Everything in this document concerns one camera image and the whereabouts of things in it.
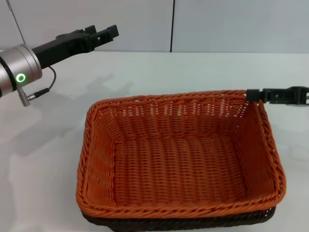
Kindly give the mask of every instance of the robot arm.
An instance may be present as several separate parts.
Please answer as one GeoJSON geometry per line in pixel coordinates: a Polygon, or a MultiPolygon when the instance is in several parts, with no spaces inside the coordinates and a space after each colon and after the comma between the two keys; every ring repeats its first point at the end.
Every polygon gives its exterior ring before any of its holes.
{"type": "Polygon", "coordinates": [[[24,103],[22,87],[40,79],[42,69],[71,56],[92,52],[118,35],[116,25],[99,32],[95,26],[89,26],[85,30],[59,35],[55,40],[33,49],[21,44],[0,52],[0,97],[19,90],[24,103]]]}

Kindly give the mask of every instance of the woven basket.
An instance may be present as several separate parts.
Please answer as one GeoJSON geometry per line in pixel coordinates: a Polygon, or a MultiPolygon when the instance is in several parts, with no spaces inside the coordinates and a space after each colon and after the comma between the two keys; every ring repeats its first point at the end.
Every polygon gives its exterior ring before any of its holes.
{"type": "Polygon", "coordinates": [[[94,104],[78,168],[81,211],[101,220],[196,220],[276,206],[285,195],[284,172],[264,104],[248,103],[245,93],[94,104]]]}

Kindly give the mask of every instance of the basket bottom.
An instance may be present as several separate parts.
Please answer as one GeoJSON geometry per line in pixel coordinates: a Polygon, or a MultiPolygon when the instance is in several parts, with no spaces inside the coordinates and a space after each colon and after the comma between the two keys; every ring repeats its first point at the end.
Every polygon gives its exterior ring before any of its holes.
{"type": "MultiPolygon", "coordinates": [[[[234,203],[248,189],[230,136],[128,140],[115,146],[114,201],[234,203]]],[[[104,204],[99,194],[92,201],[104,204]]]]}
{"type": "Polygon", "coordinates": [[[167,219],[114,219],[92,217],[83,213],[87,221],[107,226],[114,232],[145,232],[193,230],[213,227],[232,227],[263,223],[272,218],[276,207],[237,215],[207,218],[167,218],[167,219]]]}

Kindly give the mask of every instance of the basket rim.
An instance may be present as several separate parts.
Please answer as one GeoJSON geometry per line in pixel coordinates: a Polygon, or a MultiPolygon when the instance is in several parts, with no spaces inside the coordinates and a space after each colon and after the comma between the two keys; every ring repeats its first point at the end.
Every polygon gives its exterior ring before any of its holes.
{"type": "Polygon", "coordinates": [[[184,207],[158,207],[158,206],[106,206],[96,205],[91,203],[86,196],[86,188],[88,176],[85,174],[88,168],[87,158],[89,156],[89,147],[91,146],[92,125],[95,121],[95,115],[100,109],[106,107],[116,107],[122,105],[140,105],[149,102],[168,102],[168,101],[201,101],[203,99],[213,98],[233,98],[236,100],[245,100],[245,90],[222,90],[222,91],[207,91],[193,92],[173,95],[148,95],[134,96],[128,98],[101,100],[93,104],[86,116],[84,141],[82,153],[80,157],[78,175],[77,175],[77,190],[76,201],[82,212],[89,216],[100,218],[205,218],[205,217],[220,217],[232,214],[248,213],[257,210],[267,210],[276,206],[284,197],[286,192],[285,174],[280,163],[279,155],[275,146],[271,127],[262,101],[252,103],[255,106],[258,114],[258,124],[263,135],[264,146],[267,147],[269,161],[275,177],[275,191],[263,198],[254,200],[246,200],[234,203],[222,203],[219,205],[206,206],[184,206],[184,207]]]}

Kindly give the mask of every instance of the cable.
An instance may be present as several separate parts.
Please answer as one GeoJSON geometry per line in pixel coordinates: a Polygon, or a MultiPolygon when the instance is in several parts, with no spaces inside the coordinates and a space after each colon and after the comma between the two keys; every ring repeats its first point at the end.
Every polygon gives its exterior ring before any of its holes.
{"type": "Polygon", "coordinates": [[[28,96],[28,100],[29,100],[29,101],[31,101],[31,100],[33,100],[33,99],[36,99],[36,98],[42,96],[42,95],[45,94],[45,93],[48,93],[48,92],[50,91],[50,89],[53,87],[53,85],[54,85],[54,83],[55,83],[55,81],[56,81],[56,78],[57,78],[57,73],[56,73],[56,71],[55,71],[51,66],[48,66],[48,67],[49,67],[49,68],[53,71],[53,73],[54,73],[54,79],[53,79],[53,81],[52,81],[50,87],[45,88],[45,89],[42,89],[42,90],[40,90],[40,91],[37,91],[37,92],[35,92],[35,93],[29,95],[29,96],[28,96]]]}
{"type": "Polygon", "coordinates": [[[55,71],[51,66],[48,66],[48,67],[49,67],[49,68],[53,71],[53,73],[54,73],[53,82],[51,83],[50,87],[48,87],[48,89],[50,90],[50,89],[53,87],[53,85],[54,85],[54,83],[55,83],[55,81],[56,81],[57,73],[56,73],[56,71],[55,71]]]}

